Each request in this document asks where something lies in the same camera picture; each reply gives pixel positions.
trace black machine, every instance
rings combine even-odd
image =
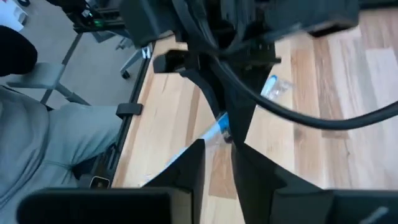
[[[59,0],[56,5],[77,32],[127,29],[138,47],[170,34],[187,43],[188,50],[155,58],[154,70],[189,78],[215,117],[228,113],[226,141],[233,145],[234,181],[246,223],[398,222],[398,192],[322,190],[244,143],[256,105],[330,130],[360,128],[397,115],[395,102],[357,118],[322,120],[283,108],[260,92],[280,62],[275,41],[296,32],[316,38],[350,29],[358,25],[360,10],[398,6],[398,1],[123,0],[119,9],[93,9],[81,1]],[[198,139],[141,189],[37,192],[21,203],[19,221],[199,223],[204,158],[205,143]]]

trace chair wheel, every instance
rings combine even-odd
[[[124,79],[128,79],[128,78],[130,78],[131,76],[130,76],[130,73],[129,73],[129,72],[124,71],[123,74],[122,74],[122,77],[123,77]]]
[[[28,7],[30,5],[30,0],[18,0],[21,6]]]

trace green light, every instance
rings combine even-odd
[[[94,24],[96,27],[103,27],[104,23],[101,20],[94,20]]]

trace black bracket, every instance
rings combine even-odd
[[[266,51],[250,48],[246,57],[222,58],[229,62],[239,78],[252,90],[260,93],[273,65],[280,63],[274,44],[264,44]],[[234,142],[244,142],[256,104],[235,89],[223,71],[205,54],[191,50],[169,50],[154,59],[155,73],[177,72],[188,78],[203,92],[215,118],[228,113],[229,131]]]
[[[143,105],[140,103],[121,103],[118,105],[116,115],[123,119],[125,116],[141,115]]]

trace plastic bag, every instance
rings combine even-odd
[[[276,101],[278,97],[292,88],[293,84],[291,82],[281,79],[276,75],[271,75],[264,84],[261,95],[269,100]]]

